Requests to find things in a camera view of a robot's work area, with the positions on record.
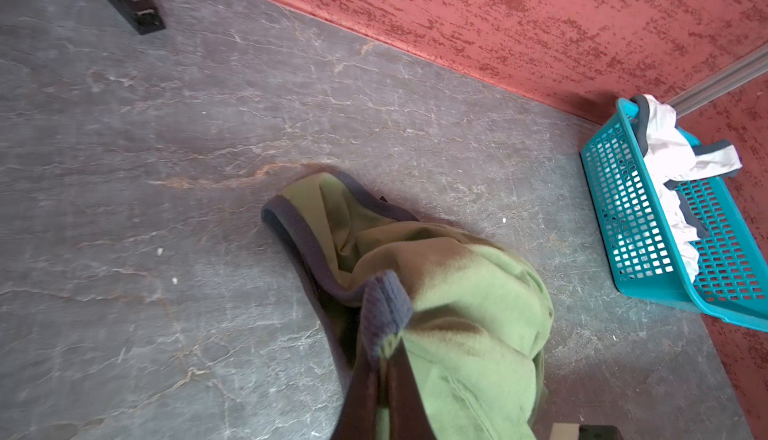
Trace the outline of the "teal plastic basket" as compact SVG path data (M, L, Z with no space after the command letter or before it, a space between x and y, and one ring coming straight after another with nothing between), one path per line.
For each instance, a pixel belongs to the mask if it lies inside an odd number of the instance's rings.
M767 329L767 264L722 179L677 186L710 237L694 242L690 278L644 165L634 127L642 107L621 98L580 156L616 288L624 295Z

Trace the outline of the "olive green tank top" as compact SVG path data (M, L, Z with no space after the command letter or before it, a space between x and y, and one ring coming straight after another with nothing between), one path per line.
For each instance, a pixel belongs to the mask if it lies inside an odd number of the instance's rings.
M262 208L325 332L336 439L530 439L554 310L533 267L340 171Z

